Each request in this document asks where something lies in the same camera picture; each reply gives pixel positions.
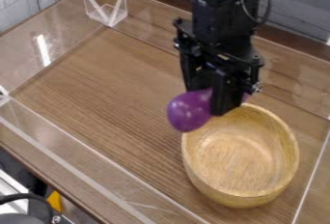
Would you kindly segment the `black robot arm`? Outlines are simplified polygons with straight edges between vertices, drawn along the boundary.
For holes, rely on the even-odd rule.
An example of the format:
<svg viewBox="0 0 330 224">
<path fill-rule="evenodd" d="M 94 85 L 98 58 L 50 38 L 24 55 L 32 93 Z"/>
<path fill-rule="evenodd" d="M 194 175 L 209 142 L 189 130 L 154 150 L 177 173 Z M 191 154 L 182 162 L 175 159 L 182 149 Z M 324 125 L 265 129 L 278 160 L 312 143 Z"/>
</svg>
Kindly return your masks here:
<svg viewBox="0 0 330 224">
<path fill-rule="evenodd" d="M 253 46 L 272 8 L 261 0 L 191 0 L 193 17 L 173 21 L 186 90 L 210 90 L 210 114 L 222 116 L 261 91 L 265 59 Z"/>
</svg>

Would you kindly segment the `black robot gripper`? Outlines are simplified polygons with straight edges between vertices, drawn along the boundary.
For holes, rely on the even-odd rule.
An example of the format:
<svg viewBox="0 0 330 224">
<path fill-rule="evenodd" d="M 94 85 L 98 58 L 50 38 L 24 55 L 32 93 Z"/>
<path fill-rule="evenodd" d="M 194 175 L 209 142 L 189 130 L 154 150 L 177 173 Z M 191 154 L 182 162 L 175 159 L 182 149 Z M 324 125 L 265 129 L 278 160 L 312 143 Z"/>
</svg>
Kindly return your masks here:
<svg viewBox="0 0 330 224">
<path fill-rule="evenodd" d="M 223 116 L 259 87 L 263 59 L 251 44 L 259 0 L 191 1 L 193 17 L 173 22 L 185 86 L 189 92 L 211 87 L 210 113 Z"/>
</svg>

